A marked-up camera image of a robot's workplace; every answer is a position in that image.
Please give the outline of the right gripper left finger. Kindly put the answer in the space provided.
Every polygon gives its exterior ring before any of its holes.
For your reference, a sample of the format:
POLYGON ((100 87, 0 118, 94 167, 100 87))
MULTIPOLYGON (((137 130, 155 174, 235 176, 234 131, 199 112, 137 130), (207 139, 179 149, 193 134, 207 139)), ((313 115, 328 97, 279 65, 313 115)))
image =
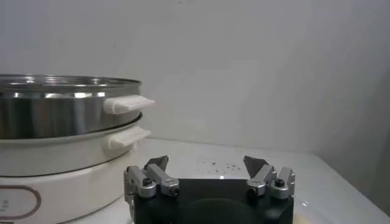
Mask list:
POLYGON ((180 194, 179 180, 170 177, 166 172, 169 157, 167 155, 150 159, 141 169, 138 166, 129 166, 123 173, 124 198, 130 203, 134 196, 152 198, 160 193, 176 198, 180 194))

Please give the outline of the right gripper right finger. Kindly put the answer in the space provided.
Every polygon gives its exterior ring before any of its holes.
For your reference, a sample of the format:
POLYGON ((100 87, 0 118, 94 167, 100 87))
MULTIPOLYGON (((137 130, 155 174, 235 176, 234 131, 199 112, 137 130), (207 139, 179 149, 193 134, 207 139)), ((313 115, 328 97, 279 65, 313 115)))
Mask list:
POLYGON ((252 198, 270 194, 272 198, 286 200, 295 193, 295 173, 289 167, 279 172, 264 159, 245 156, 244 165, 250 178, 246 181, 247 194, 252 198))

